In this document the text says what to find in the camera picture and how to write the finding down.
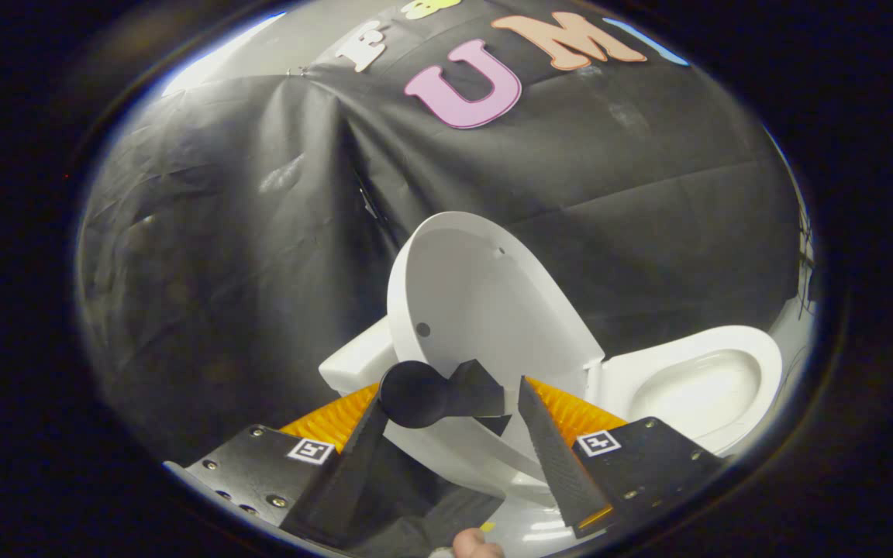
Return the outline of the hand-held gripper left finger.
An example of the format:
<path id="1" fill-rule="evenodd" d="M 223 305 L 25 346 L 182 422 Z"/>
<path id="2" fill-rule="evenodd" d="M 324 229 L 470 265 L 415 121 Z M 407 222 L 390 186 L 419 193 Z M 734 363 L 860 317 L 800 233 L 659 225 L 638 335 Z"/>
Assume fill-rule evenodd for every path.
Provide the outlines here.
<path id="1" fill-rule="evenodd" d="M 302 547 L 350 538 L 387 416 L 370 384 L 279 429 L 252 424 L 187 466 L 184 485 L 256 529 Z"/>

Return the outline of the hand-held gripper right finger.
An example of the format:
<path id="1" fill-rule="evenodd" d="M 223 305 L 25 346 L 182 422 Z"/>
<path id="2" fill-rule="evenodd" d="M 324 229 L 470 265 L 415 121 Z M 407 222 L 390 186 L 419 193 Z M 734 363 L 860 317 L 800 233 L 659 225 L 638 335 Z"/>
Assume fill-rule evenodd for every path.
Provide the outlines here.
<path id="1" fill-rule="evenodd" d="M 518 411 L 575 537 L 648 529 L 717 479 L 726 461 L 657 417 L 628 422 L 522 377 Z"/>

